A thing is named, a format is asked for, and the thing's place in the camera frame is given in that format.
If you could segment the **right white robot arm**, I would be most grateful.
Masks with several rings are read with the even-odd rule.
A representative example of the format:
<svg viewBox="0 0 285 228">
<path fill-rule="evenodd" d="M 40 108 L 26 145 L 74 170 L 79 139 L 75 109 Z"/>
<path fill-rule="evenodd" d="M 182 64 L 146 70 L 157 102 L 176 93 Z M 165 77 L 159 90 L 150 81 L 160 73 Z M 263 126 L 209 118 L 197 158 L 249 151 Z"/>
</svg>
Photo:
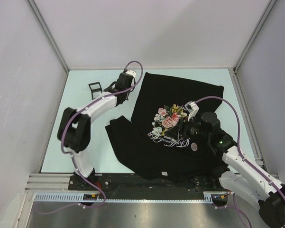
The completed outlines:
<svg viewBox="0 0 285 228">
<path fill-rule="evenodd" d="M 285 227 L 285 184 L 260 168 L 241 151 L 239 141 L 221 128 L 215 113 L 206 112 L 200 118 L 190 113 L 166 131 L 173 139 L 196 138 L 210 148 L 216 158 L 234 168 L 220 171 L 209 178 L 213 190 L 229 189 L 253 206 L 270 228 Z"/>
</svg>

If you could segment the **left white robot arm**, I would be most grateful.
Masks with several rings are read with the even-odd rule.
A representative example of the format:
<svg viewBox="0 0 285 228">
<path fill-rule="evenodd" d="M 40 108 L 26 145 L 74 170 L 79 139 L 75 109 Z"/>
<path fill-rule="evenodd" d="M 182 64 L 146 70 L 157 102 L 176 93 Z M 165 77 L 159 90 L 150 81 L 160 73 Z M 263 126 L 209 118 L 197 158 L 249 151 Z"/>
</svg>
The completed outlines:
<svg viewBox="0 0 285 228">
<path fill-rule="evenodd" d="M 92 90 L 100 91 L 100 94 L 91 103 L 78 109 L 68 107 L 63 112 L 57 138 L 61 142 L 62 153 L 71 156 L 75 172 L 81 175 L 78 183 L 85 190 L 95 185 L 95 178 L 91 175 L 94 167 L 85 151 L 91 141 L 91 124 L 108 110 L 128 100 L 136 85 L 135 77 L 135 71 L 125 70 L 106 89 Z"/>
</svg>

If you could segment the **round pink brooch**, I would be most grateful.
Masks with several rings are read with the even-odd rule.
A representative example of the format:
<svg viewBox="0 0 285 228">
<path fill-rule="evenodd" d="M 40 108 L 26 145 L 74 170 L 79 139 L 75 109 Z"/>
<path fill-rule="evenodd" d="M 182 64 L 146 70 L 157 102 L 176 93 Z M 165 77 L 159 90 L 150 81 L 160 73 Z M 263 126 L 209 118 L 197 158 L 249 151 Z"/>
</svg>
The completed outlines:
<svg viewBox="0 0 285 228">
<path fill-rule="evenodd" d="M 191 144 L 191 149 L 193 152 L 196 152 L 198 150 L 198 145 L 196 143 Z"/>
</svg>

